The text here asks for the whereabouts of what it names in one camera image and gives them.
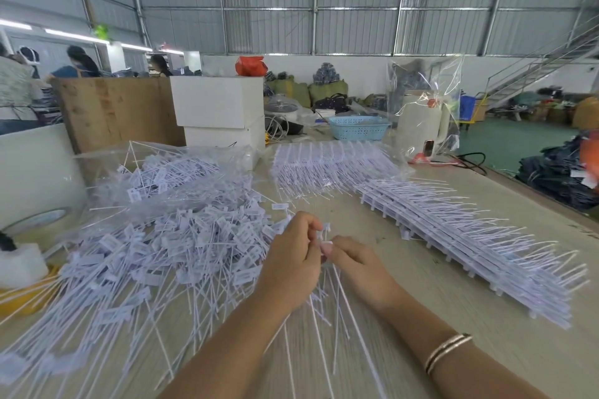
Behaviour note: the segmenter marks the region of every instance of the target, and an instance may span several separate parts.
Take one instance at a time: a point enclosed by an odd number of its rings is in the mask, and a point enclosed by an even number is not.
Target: pile of clothes
[[[573,170],[584,170],[580,164],[580,144],[588,135],[589,131],[580,131],[560,147],[541,150],[542,156],[522,158],[516,178],[581,212],[599,205],[599,192],[583,185],[581,177],[570,176]]]
[[[335,67],[329,62],[323,63],[312,77],[314,78],[314,84],[321,85],[341,80],[339,73],[335,71]]]

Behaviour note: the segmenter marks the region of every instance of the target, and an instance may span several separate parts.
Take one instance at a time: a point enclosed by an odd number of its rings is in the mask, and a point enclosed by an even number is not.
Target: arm
[[[254,293],[231,313],[159,399],[240,399],[262,354],[290,312],[308,298],[320,274],[322,224],[298,212],[274,238]]]
[[[333,244],[323,244],[322,251],[423,366],[439,345],[458,334],[402,289],[368,246],[337,236]],[[441,358],[431,376],[446,399],[548,399],[472,342]]]

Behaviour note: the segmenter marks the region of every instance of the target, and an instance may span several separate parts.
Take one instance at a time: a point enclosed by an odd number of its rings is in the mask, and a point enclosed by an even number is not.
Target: bracelet
[[[433,368],[441,358],[470,340],[472,340],[472,336],[468,333],[458,334],[447,339],[443,344],[435,349],[435,351],[433,351],[430,357],[428,357],[426,364],[424,365],[424,372],[426,372],[427,375],[431,375]]]

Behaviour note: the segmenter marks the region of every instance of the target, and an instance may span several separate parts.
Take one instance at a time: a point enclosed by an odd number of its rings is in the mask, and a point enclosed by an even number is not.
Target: staircase
[[[539,51],[547,47],[547,45],[543,45],[526,57],[490,76],[485,89],[489,108],[501,106],[515,94],[521,92],[524,87],[596,49],[599,46],[599,15],[577,26],[576,31],[582,33],[577,33],[574,36],[572,32],[569,32],[548,43],[552,44],[557,40],[564,39],[566,36],[568,37],[564,44],[556,47],[548,54],[538,56]],[[522,65],[521,62],[526,59],[534,60]]]

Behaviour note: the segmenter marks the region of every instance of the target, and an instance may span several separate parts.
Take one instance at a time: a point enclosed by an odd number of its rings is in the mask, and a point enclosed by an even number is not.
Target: wooden table
[[[258,168],[264,176],[266,165]],[[317,214],[331,223],[333,234],[354,236],[373,247],[393,277],[409,293],[459,331],[475,336],[476,344],[555,399],[596,398],[599,395],[599,242],[595,233],[571,219],[549,210],[473,171],[456,167],[420,166],[416,176],[446,180],[458,194],[470,197],[489,215],[509,218],[528,227],[538,239],[559,240],[567,249],[580,250],[580,259],[591,270],[591,284],[581,289],[573,305],[573,328],[563,330],[543,318],[531,319],[526,309],[513,299],[497,297],[487,283],[470,279],[461,267],[416,240],[401,240],[393,222],[383,219],[370,207],[360,205],[355,196],[334,199],[315,197],[309,203],[295,202],[296,208]],[[267,181],[256,183],[259,191],[278,200]],[[367,347],[384,382],[389,398],[437,398],[435,388],[407,348],[392,330],[379,322],[350,294],[350,302]],[[327,304],[328,315],[333,315]],[[170,308],[159,321],[169,353],[174,354],[189,334],[185,299]],[[350,340],[340,333],[337,371],[332,376],[335,398],[370,399],[378,397],[363,351],[348,314]],[[0,327],[0,347],[14,340],[27,325],[19,320],[12,327]],[[333,363],[334,328],[319,324],[329,371]],[[311,310],[303,306],[288,321],[289,345],[297,398],[328,399],[323,361]],[[116,344],[100,380],[90,397],[108,398],[120,375],[122,357],[128,349],[128,335]],[[146,346],[123,381],[116,398],[148,398],[165,371],[162,352],[154,341]],[[73,374],[61,397],[76,397],[86,370]],[[38,396],[54,398],[62,377],[51,378]],[[6,397],[0,388],[0,397]],[[18,397],[26,397],[25,390]],[[291,398],[289,370],[283,333],[266,353],[261,372],[248,397]]]

